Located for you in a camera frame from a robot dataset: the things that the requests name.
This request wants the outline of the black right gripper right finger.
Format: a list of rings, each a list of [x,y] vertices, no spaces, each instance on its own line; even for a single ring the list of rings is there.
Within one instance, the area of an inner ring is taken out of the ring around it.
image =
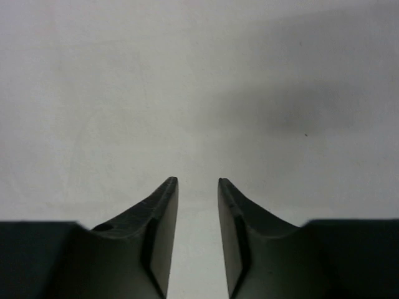
[[[218,182],[230,298],[397,298],[396,219],[316,219],[297,227]]]

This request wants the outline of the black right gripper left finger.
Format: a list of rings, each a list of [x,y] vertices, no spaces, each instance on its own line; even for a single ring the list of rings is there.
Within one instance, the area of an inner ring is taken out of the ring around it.
[[[178,180],[93,229],[1,222],[2,298],[165,298]]]

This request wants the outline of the beige cloth wrap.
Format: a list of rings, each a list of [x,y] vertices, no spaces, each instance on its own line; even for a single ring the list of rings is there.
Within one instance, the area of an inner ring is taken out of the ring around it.
[[[2,1],[1,219],[93,227],[170,176],[170,298],[228,295],[219,178],[398,217],[398,2]]]

